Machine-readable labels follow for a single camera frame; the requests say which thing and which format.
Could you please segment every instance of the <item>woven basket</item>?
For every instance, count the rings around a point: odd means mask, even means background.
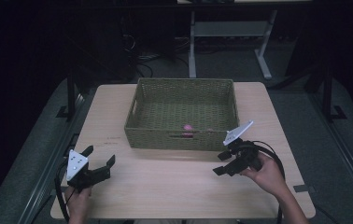
[[[140,78],[124,131],[131,147],[221,151],[238,125],[232,80]]]

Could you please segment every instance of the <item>person's left hand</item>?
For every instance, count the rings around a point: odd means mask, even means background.
[[[89,197],[92,196],[92,187],[78,193],[77,189],[69,186],[64,195],[69,210],[69,224],[85,223],[90,207]]]

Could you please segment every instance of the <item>human hand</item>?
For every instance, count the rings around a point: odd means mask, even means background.
[[[249,168],[242,171],[240,175],[251,178],[259,187],[276,197],[289,190],[276,162],[261,152],[258,154],[258,159],[262,165],[259,171]]]
[[[92,196],[92,187],[83,189],[80,193],[70,186],[66,189],[65,199],[70,216],[69,224],[85,223],[90,207],[90,196]]]

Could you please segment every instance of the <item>wooden table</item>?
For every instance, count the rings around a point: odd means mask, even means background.
[[[276,199],[249,178],[217,176],[212,169],[226,165],[218,152],[130,148],[123,127],[135,84],[98,88],[83,125],[76,151],[93,145],[89,169],[102,167],[116,155],[111,178],[92,190],[92,218],[266,218],[276,217]],[[241,123],[254,124],[242,135],[272,146],[282,160],[287,183],[307,217],[315,208],[290,151],[267,90],[261,83],[234,83]],[[57,202],[54,218],[63,218]]]

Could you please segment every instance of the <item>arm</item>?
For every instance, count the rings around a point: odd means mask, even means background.
[[[83,189],[80,193],[72,187],[65,191],[65,199],[69,210],[69,224],[83,224],[87,220],[89,212],[89,197],[92,195],[92,188]]]
[[[274,195],[288,223],[309,223],[302,208],[285,183],[275,161],[263,153],[259,153],[258,158],[262,164],[262,168],[259,171],[246,169],[240,175],[251,178],[262,189]]]

